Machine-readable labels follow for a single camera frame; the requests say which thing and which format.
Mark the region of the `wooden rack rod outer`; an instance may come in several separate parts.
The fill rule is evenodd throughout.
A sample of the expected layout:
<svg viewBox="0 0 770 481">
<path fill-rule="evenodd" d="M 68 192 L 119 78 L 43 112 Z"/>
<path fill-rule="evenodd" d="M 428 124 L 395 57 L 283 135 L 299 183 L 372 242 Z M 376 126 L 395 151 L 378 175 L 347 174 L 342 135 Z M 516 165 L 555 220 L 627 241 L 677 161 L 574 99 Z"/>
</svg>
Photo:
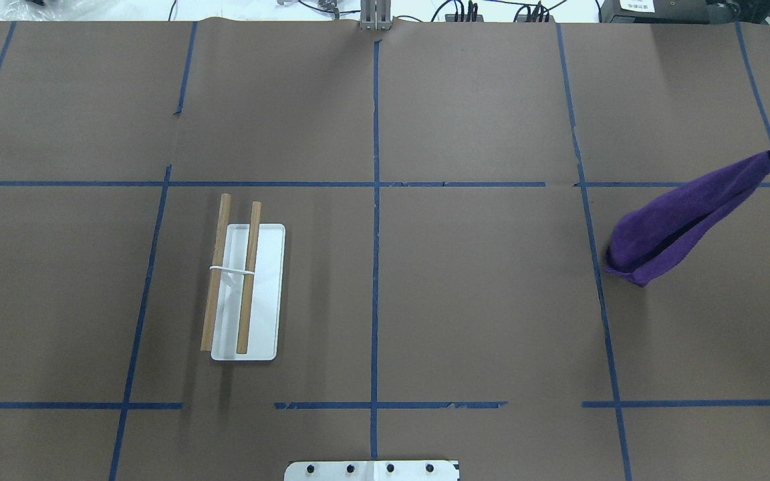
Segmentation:
<svg viewBox="0 0 770 481">
<path fill-rule="evenodd" d="M 221 284 L 223 259 L 226 246 L 227 225 L 231 215 L 232 197 L 230 194 L 222 194 L 220 197 L 216 238 L 209 268 L 210 277 L 208 283 L 205 316 L 203 320 L 203 332 L 201 337 L 201 351 L 209 352 L 212 347 L 213 335 L 218 308 L 218 290 Z"/>
</svg>

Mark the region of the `wooden rack rod inner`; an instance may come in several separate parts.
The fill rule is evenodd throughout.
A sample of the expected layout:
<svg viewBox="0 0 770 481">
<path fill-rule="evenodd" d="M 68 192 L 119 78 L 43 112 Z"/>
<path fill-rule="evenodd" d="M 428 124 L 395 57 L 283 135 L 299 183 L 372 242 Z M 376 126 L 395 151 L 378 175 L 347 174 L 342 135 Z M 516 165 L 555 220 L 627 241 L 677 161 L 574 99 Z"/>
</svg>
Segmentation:
<svg viewBox="0 0 770 481">
<path fill-rule="evenodd" d="M 243 287 L 241 293 L 241 308 L 239 308 L 239 330 L 235 352 L 246 354 L 248 352 L 249 331 L 251 325 L 251 310 L 253 310 L 253 290 L 257 264 L 257 249 L 259 249 L 259 229 L 261 222 L 262 204 L 253 201 L 249 219 L 247 235 L 247 250 L 245 250 L 245 274 L 243 275 Z"/>
</svg>

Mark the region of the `wooden rack rod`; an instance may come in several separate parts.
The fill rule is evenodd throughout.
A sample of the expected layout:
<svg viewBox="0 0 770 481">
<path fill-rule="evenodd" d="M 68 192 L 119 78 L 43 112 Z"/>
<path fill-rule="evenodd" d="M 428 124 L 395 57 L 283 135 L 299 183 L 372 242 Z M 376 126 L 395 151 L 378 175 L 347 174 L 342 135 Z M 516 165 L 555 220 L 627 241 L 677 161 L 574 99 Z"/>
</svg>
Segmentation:
<svg viewBox="0 0 770 481">
<path fill-rule="evenodd" d="M 213 335 L 218 308 L 218 290 L 221 284 L 223 259 L 226 246 L 227 225 L 231 215 L 232 197 L 230 194 L 222 194 L 220 197 L 216 238 L 209 268 L 210 277 L 208 283 L 205 316 L 203 320 L 203 332 L 201 337 L 201 351 L 209 352 L 212 347 Z"/>
<path fill-rule="evenodd" d="M 247 235 L 247 250 L 245 250 L 245 274 L 243 275 L 243 287 L 241 293 L 241 308 L 239 308 L 239 330 L 235 352 L 246 354 L 248 352 L 249 331 L 251 325 L 251 310 L 253 310 L 253 290 L 257 264 L 257 249 L 259 249 L 259 229 L 261 222 L 262 204 L 253 201 L 249 219 Z"/>
</svg>

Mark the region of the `white towel rack base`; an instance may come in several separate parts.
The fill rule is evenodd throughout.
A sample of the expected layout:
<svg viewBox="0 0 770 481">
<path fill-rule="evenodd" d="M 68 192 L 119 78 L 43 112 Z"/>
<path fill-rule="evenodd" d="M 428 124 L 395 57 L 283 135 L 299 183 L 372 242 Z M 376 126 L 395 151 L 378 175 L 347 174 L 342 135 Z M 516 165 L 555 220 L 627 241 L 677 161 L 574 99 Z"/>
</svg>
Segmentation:
<svg viewBox="0 0 770 481">
<path fill-rule="evenodd" d="M 235 352 L 243 275 L 247 273 L 244 267 L 248 229 L 247 223 L 227 227 L 211 347 L 214 361 L 272 361 L 277 356 L 286 244 L 286 228 L 281 223 L 260 224 L 248 352 Z"/>
</svg>

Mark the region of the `aluminium frame post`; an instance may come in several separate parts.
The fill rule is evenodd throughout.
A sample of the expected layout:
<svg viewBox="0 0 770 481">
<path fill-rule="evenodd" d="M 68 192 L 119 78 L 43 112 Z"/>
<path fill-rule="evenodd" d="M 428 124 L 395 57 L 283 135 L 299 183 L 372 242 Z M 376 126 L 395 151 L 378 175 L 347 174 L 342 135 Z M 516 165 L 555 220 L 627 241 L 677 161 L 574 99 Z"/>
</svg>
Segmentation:
<svg viewBox="0 0 770 481">
<path fill-rule="evenodd" d="M 391 0 L 360 1 L 360 29 L 362 31 L 388 31 L 392 27 Z"/>
</svg>

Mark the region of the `purple towel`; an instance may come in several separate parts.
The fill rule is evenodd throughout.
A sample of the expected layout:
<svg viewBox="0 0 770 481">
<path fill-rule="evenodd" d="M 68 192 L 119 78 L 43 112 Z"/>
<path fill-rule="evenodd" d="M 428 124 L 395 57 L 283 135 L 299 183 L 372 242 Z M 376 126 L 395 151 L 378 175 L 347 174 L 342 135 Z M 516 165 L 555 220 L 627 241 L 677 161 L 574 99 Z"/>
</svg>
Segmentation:
<svg viewBox="0 0 770 481">
<path fill-rule="evenodd" d="M 607 274 L 638 287 L 679 265 L 705 234 L 770 175 L 770 152 L 733 162 L 624 215 L 604 253 Z"/>
</svg>

